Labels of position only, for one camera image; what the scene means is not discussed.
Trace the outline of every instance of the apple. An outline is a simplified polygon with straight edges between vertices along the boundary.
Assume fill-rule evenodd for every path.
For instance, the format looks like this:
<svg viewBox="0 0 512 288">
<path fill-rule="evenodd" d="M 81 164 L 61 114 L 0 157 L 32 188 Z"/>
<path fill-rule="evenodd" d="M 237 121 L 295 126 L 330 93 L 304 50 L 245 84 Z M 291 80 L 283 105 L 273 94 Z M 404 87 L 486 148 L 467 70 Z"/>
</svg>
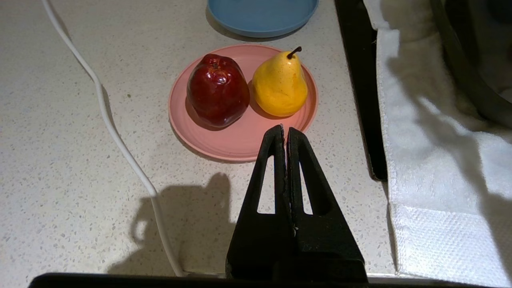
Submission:
<svg viewBox="0 0 512 288">
<path fill-rule="evenodd" d="M 249 106 L 249 87 L 238 64 L 231 58 L 207 54 L 192 71 L 187 98 L 206 124 L 224 128 Z"/>
</svg>

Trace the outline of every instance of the towel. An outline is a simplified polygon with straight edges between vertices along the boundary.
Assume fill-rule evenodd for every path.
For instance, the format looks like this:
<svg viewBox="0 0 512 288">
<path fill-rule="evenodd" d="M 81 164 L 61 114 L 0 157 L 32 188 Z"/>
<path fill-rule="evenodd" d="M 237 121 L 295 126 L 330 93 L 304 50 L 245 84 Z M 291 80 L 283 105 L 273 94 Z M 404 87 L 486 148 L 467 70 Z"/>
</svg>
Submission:
<svg viewBox="0 0 512 288">
<path fill-rule="evenodd" d="M 430 3 L 365 0 L 399 274 L 510 287 L 512 132 L 486 121 L 443 61 Z"/>
</svg>

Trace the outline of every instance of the speckled countertop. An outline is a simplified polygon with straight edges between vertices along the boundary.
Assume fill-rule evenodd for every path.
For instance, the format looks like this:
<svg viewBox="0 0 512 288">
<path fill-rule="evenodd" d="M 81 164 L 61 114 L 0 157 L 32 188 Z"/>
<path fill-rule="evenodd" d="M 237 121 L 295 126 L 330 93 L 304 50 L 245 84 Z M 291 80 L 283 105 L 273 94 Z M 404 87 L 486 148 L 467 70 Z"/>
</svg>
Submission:
<svg viewBox="0 0 512 288">
<path fill-rule="evenodd" d="M 52 2 L 102 80 L 121 137 L 161 193 L 182 265 L 223 272 L 253 164 L 189 151 L 169 126 L 166 103 L 195 58 L 254 40 L 217 27 L 205 1 Z M 0 285 L 24 287 L 52 271 L 172 275 L 147 192 L 42 4 L 2 1 L 0 27 Z M 367 170 L 333 1 L 320 1 L 298 32 L 263 43 L 303 47 L 320 99 L 306 134 L 367 271 L 394 274 L 386 196 Z M 271 201 L 262 202 L 269 211 Z"/>
</svg>

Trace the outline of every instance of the white cable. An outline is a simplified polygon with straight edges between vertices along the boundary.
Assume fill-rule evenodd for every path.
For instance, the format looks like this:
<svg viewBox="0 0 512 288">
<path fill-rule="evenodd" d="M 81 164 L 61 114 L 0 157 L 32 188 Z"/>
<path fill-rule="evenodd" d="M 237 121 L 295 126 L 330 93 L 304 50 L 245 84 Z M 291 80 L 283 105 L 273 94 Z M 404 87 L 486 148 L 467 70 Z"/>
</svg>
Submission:
<svg viewBox="0 0 512 288">
<path fill-rule="evenodd" d="M 105 105 L 105 95 L 103 94 L 103 89 L 101 86 L 101 82 L 98 79 L 98 76 L 96 76 L 96 73 L 91 69 L 91 67 L 87 64 L 87 62 L 82 58 L 78 50 L 76 50 L 75 46 L 71 42 L 71 40 L 68 38 L 68 36 L 64 33 L 62 30 L 62 27 L 60 26 L 59 22 L 55 18 L 55 15 L 53 14 L 52 9 L 50 8 L 50 4 L 48 3 L 48 0 L 42 0 L 42 4 L 45 6 L 46 13 L 48 14 L 48 17 L 50 18 L 50 21 L 53 24 L 53 27 L 55 27 L 55 30 L 59 33 L 60 37 L 62 37 L 62 40 L 66 42 L 66 45 L 68 45 L 69 49 L 71 49 L 71 52 L 75 55 L 75 57 L 78 59 L 78 61 L 82 64 L 82 66 L 85 68 L 89 76 L 92 78 L 94 85 L 96 85 L 96 94 L 98 95 L 98 101 L 99 101 L 99 108 L 101 111 L 101 116 L 103 117 L 103 121 L 105 121 L 105 125 L 107 130 L 109 131 L 110 135 L 114 139 L 114 142 L 117 144 L 117 147 L 121 150 L 123 153 L 123 156 L 128 160 L 128 163 L 130 163 L 130 166 L 135 171 L 137 176 L 139 176 L 141 182 L 146 187 L 147 191 L 149 192 L 151 196 L 151 203 L 153 204 L 153 209 L 155 210 L 155 218 L 157 222 L 158 231 L 160 233 L 160 238 L 162 239 L 163 248 L 165 250 L 165 253 L 167 254 L 167 258 L 169 259 L 170 265 L 173 267 L 174 273 L 178 277 L 183 277 L 183 270 L 181 269 L 178 259 L 176 259 L 176 256 L 173 253 L 173 250 L 170 246 L 169 237 L 167 235 L 167 232 L 165 230 L 164 221 L 162 218 L 162 212 L 160 210 L 160 205 L 158 203 L 158 194 L 155 190 L 155 187 L 151 183 L 151 181 L 147 178 L 146 174 L 144 174 L 144 171 L 140 169 L 140 166 L 137 164 L 131 153 L 129 152 L 128 148 L 124 145 L 123 141 L 121 140 L 121 137 L 119 137 L 119 134 L 117 134 L 116 129 L 114 128 L 114 125 L 110 121 L 109 115 L 107 113 L 106 105 Z"/>
</svg>

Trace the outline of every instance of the yellow pear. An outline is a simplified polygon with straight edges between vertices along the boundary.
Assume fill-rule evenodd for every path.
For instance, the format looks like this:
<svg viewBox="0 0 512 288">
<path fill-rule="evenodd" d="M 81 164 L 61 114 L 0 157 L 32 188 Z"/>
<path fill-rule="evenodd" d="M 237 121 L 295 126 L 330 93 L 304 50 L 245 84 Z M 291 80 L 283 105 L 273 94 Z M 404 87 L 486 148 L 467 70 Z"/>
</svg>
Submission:
<svg viewBox="0 0 512 288">
<path fill-rule="evenodd" d="M 270 115 L 293 115 L 306 102 L 308 86 L 296 55 L 299 51 L 302 51 L 301 47 L 266 60 L 252 77 L 254 99 Z"/>
</svg>

